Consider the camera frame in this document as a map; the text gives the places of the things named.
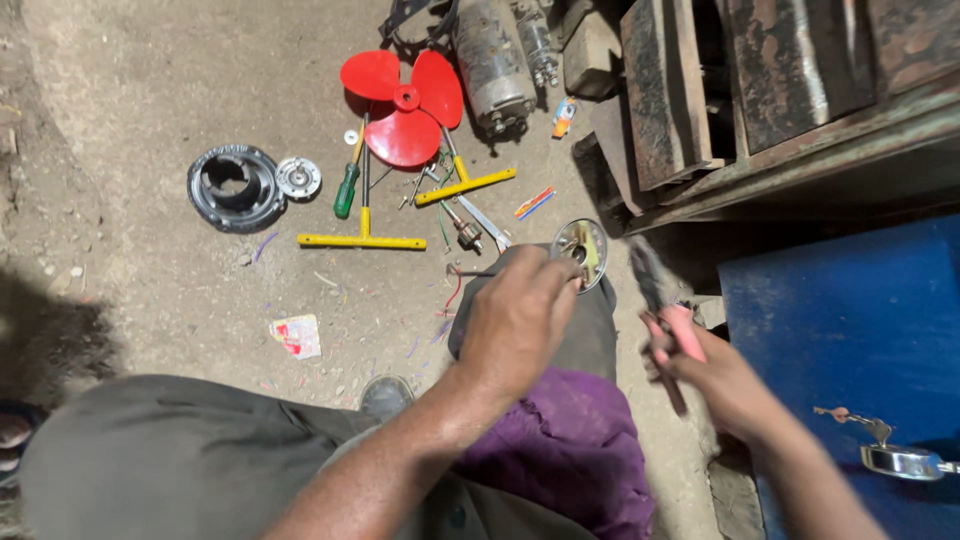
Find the screwdriver handle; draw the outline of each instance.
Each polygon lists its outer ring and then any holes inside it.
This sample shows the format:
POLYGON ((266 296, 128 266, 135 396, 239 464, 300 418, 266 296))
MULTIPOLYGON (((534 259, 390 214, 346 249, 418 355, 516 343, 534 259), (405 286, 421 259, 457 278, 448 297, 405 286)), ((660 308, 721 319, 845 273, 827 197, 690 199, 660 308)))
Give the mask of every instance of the screwdriver handle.
POLYGON ((353 161, 347 163, 344 171, 344 181, 337 189, 337 198, 333 201, 333 215, 340 219, 347 219, 347 216, 350 215, 350 205, 353 204, 353 193, 355 192, 354 185, 358 176, 360 176, 360 167, 353 161))

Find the shoe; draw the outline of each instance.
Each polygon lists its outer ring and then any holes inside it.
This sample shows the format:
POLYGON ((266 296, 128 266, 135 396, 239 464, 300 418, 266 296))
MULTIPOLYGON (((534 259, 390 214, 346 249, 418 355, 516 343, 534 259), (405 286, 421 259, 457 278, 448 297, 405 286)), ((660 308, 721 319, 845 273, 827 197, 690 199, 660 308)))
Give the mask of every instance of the shoe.
POLYGON ((27 450, 30 440, 34 438, 36 429, 47 419, 47 413, 35 405, 6 400, 0 400, 0 413, 18 417, 30 426, 30 433, 26 437, 16 440, 15 444, 2 445, 5 456, 11 458, 11 462, 14 463, 10 470, 0 471, 0 489, 8 489, 16 486, 16 473, 20 468, 20 458, 27 450))
POLYGON ((400 411, 412 405, 414 392, 399 375, 384 373, 370 380, 360 395, 360 412, 369 414, 386 424, 400 411))

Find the candy wrapper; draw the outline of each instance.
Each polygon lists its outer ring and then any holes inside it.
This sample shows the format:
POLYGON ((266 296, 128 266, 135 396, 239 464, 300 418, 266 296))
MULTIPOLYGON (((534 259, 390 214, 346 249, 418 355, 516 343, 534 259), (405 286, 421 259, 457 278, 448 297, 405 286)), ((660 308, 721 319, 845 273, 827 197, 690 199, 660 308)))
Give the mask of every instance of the candy wrapper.
POLYGON ((523 218, 530 215, 530 212, 538 209, 540 205, 547 202, 550 197, 553 197, 554 193, 556 193, 556 191, 554 191, 553 186, 549 185, 540 195, 530 199, 526 203, 523 203, 520 205, 520 208, 516 209, 514 212, 516 219, 523 221, 523 218))
POLYGON ((270 324, 270 335, 282 343, 297 360, 306 360, 324 353, 320 346, 320 334, 317 332, 317 316, 313 313, 275 320, 270 324))
POLYGON ((572 97, 565 97, 560 106, 557 107, 557 113, 553 115, 553 136, 563 138, 566 132, 570 130, 570 123, 573 122, 573 115, 577 113, 577 100, 572 97))

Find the blue metal door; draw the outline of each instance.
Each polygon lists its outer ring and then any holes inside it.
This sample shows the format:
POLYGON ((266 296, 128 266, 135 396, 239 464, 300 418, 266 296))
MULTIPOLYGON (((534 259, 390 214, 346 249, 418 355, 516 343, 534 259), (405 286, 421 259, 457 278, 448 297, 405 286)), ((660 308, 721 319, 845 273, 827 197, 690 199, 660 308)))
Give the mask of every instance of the blue metal door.
MULTIPOLYGON (((889 442, 960 459, 960 216, 810 244, 720 266, 734 346, 824 442, 897 539, 960 538, 960 475, 936 482, 868 471, 862 426, 845 406, 894 427, 889 442)), ((757 479, 767 537, 785 538, 757 479)))

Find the hand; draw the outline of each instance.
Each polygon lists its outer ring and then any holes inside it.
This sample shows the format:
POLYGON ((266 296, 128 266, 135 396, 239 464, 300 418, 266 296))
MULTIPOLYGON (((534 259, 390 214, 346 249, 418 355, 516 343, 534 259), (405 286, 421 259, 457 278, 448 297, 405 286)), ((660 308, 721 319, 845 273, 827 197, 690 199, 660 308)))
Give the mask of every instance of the hand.
POLYGON ((654 361, 669 375, 700 390, 718 428, 753 444, 791 418, 743 356, 730 343, 694 325, 688 309, 666 307, 660 319, 670 325, 679 351, 669 355, 663 349, 663 329, 655 318, 644 317, 654 361))
POLYGON ((509 403, 526 395, 560 346, 580 276, 572 258, 520 246, 473 297, 458 362, 470 383, 509 403))

